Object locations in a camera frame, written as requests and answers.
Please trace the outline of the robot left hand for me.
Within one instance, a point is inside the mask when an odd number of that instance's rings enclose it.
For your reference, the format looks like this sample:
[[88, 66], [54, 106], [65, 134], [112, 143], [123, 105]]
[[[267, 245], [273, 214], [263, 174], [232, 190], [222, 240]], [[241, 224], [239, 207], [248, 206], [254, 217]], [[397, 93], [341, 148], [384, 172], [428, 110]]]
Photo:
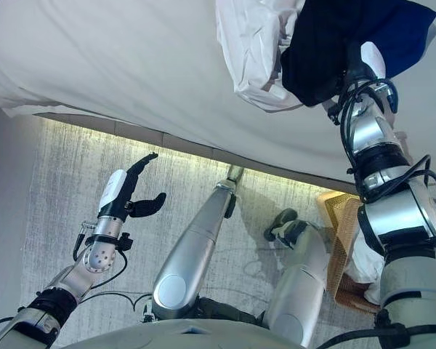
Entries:
[[128, 216], [148, 217], [162, 208], [166, 200], [165, 193], [159, 193], [151, 200], [132, 201], [140, 174], [157, 157], [157, 153], [150, 153], [128, 170], [118, 169], [110, 176], [99, 202], [98, 217], [111, 216], [125, 222]]

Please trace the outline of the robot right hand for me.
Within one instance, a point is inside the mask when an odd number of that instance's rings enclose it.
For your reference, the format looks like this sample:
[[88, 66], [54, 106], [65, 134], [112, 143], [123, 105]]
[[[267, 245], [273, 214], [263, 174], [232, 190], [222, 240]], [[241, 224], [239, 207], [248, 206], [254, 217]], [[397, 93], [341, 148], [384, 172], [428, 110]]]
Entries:
[[384, 58], [377, 46], [366, 41], [360, 44], [351, 41], [346, 47], [346, 68], [342, 76], [342, 87], [350, 88], [355, 83], [365, 83], [386, 77]]

